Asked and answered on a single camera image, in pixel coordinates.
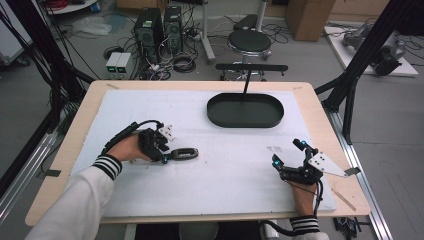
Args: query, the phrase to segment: stool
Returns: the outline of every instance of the stool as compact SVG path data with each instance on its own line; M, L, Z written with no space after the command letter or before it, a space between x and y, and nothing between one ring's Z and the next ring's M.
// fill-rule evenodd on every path
M241 61L242 64L247 64L248 57L262 57L266 58L270 55L271 40L260 32L253 30L236 30L228 36L227 41L228 47L239 54L243 55ZM240 77L238 79L246 79L246 74L244 71L240 72ZM259 74L259 80L265 81L262 78L263 73L260 71L256 74Z

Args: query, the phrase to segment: black and white striped cuff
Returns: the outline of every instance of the black and white striped cuff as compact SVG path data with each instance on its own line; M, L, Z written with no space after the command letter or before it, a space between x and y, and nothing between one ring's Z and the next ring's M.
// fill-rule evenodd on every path
M317 217L313 215L290 218L290 223L296 236L319 232Z
M122 171L122 163L114 156L108 154L98 156L93 166L105 172L112 181L114 181Z

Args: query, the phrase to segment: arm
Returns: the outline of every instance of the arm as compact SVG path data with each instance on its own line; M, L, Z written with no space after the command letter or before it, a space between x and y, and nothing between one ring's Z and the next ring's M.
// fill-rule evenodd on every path
M95 239L121 161L149 159L132 135L100 155L93 166L71 176L65 192L33 227L26 239Z
M298 217L291 218L293 232L299 234L293 240L328 240L326 233L320 232L317 217L314 216L313 203L317 190L316 184L304 185L289 183L295 200Z

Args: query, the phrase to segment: white sleeve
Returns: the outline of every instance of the white sleeve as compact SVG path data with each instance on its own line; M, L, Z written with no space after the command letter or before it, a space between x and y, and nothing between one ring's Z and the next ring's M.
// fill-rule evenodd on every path
M318 220L315 216L291 218L293 232L297 235L293 240L329 240L326 233L319 231Z
M71 176L65 192L25 239L95 239L121 170L118 160L102 155L93 166Z

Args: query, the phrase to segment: human hand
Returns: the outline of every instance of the human hand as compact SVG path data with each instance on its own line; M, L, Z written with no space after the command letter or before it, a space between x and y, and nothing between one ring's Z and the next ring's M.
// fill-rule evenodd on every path
M150 160L138 147L138 135L132 134L115 144L107 154L114 156L119 161L131 161L135 159Z
M317 184L305 185L289 182L299 216L314 215L314 197L317 191Z

